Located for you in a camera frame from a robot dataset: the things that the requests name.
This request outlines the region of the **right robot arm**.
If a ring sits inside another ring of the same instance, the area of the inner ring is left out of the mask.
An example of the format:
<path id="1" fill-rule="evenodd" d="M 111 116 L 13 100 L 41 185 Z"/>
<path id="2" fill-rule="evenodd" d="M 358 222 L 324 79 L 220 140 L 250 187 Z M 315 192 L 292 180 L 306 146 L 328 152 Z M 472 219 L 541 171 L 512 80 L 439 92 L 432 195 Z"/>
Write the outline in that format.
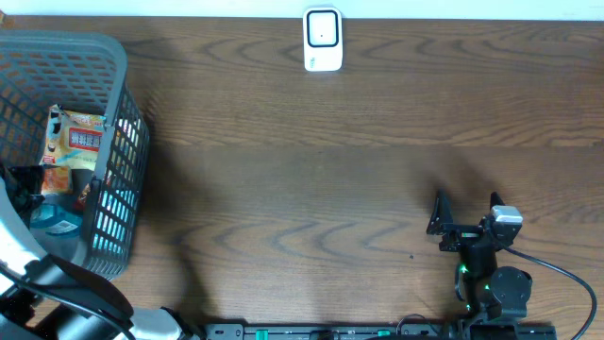
<path id="1" fill-rule="evenodd" d="M 439 249 L 455 252 L 461 261 L 456 273 L 458 299 L 469 305 L 477 322 L 517 320 L 527 315 L 531 276 L 515 267 L 497 264 L 496 253 L 513 244 L 523 217 L 514 206 L 491 193 L 490 210 L 474 225 L 454 221 L 445 193 L 436 194 L 427 234 L 439 235 Z"/>

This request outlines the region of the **yellow snack bag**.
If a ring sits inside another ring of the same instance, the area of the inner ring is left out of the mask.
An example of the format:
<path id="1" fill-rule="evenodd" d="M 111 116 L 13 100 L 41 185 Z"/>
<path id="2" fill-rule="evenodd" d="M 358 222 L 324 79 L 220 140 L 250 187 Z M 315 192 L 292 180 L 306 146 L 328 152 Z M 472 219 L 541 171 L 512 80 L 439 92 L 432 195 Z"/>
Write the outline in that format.
<path id="1" fill-rule="evenodd" d="M 64 110 L 57 104 L 51 106 L 40 164 L 93 171 L 105 121 L 103 115 Z"/>

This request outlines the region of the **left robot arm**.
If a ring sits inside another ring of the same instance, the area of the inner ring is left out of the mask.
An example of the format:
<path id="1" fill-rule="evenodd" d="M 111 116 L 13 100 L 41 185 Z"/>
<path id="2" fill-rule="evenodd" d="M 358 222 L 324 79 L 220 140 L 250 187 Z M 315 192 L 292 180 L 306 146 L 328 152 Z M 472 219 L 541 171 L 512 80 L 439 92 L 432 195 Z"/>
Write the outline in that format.
<path id="1" fill-rule="evenodd" d="M 134 308 L 107 279 L 46 252 L 23 218 L 42 198 L 36 168 L 1 167 L 3 339 L 205 339 L 168 309 Z"/>

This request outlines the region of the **brown chocolate bar wrapper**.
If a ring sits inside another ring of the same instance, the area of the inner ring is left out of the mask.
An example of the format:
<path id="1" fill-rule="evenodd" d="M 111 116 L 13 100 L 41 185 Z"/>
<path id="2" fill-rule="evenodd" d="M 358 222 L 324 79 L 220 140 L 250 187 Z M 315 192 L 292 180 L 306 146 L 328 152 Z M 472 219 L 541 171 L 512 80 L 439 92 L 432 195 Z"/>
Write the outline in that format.
<path id="1" fill-rule="evenodd" d="M 91 184 L 87 183 L 73 204 L 73 209 L 75 211 L 83 212 L 85 210 L 86 202 L 87 202 L 87 199 L 89 197 L 91 190 L 92 190 Z"/>

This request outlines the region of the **teal mouthwash bottle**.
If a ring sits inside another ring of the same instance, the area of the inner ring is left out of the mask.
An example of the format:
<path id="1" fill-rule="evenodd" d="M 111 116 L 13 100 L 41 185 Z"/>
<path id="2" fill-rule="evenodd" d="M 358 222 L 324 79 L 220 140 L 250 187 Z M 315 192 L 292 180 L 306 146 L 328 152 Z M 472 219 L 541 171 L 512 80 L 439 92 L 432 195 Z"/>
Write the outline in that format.
<path id="1" fill-rule="evenodd" d="M 83 218 L 56 204 L 41 204 L 32 214 L 29 226 L 54 237 L 73 237 L 79 234 Z"/>

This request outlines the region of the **small orange snack packet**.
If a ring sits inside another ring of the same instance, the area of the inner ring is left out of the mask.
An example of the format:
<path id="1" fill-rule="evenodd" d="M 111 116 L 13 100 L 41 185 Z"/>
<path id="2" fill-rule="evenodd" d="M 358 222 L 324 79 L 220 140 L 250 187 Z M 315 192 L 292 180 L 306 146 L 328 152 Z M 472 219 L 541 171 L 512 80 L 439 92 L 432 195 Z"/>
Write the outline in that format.
<path id="1" fill-rule="evenodd" d="M 44 169 L 41 193 L 44 196 L 68 195 L 73 191 L 72 172 L 67 166 Z"/>

